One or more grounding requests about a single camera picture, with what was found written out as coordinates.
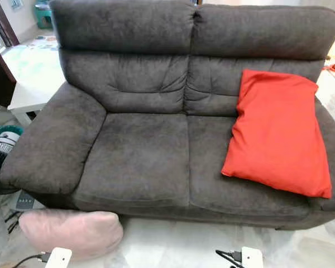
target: white device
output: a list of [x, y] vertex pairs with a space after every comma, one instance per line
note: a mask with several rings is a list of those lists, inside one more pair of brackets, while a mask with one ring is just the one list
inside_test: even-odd
[[72, 250], [67, 248], [55, 247], [51, 252], [49, 261], [45, 268], [67, 268], [72, 256]]
[[244, 268], [263, 268], [262, 252], [256, 248], [242, 247], [242, 266]]

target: pink pillow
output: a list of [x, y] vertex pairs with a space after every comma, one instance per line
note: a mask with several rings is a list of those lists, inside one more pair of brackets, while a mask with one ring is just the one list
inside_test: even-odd
[[123, 237], [118, 215], [112, 212], [39, 209], [25, 212], [19, 222], [27, 239], [39, 251], [69, 248], [73, 260], [111, 252]]

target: gray sofa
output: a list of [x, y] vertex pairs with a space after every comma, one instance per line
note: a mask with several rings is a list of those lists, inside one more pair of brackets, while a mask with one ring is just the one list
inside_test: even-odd
[[335, 218], [335, 121], [317, 99], [332, 199], [221, 175], [242, 70], [316, 81], [335, 39], [334, 11], [50, 4], [67, 82], [6, 159], [3, 183], [53, 208], [278, 229]]

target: floor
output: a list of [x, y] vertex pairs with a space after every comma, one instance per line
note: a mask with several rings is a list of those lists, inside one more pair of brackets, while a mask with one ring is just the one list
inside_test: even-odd
[[[335, 77], [323, 71], [318, 98], [335, 119]], [[11, 268], [26, 256], [36, 254], [19, 228], [7, 234], [0, 206], [0, 268]], [[335, 220], [305, 231], [125, 218], [125, 236], [118, 249], [90, 261], [72, 262], [70, 268], [195, 268], [230, 267], [214, 253], [259, 248], [265, 268], [335, 268]], [[35, 260], [22, 267], [39, 268]]]

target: electrical cord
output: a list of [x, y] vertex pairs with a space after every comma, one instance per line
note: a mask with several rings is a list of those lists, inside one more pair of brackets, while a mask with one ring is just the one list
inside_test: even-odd
[[29, 256], [27, 258], [24, 258], [22, 261], [20, 261], [17, 265], [15, 265], [13, 268], [18, 268], [20, 266], [20, 264], [22, 264], [23, 262], [30, 260], [30, 259], [34, 259], [34, 258], [38, 258], [40, 259], [42, 257], [42, 254], [38, 254], [38, 255], [32, 255]]
[[238, 267], [238, 268], [244, 268], [242, 265], [238, 264], [237, 262], [235, 262], [233, 260], [234, 257], [233, 257], [232, 253], [224, 252], [224, 251], [221, 251], [221, 250], [216, 250], [216, 253], [218, 255], [220, 255], [221, 257], [223, 257], [224, 259], [226, 259], [227, 261], [231, 262], [236, 267]]

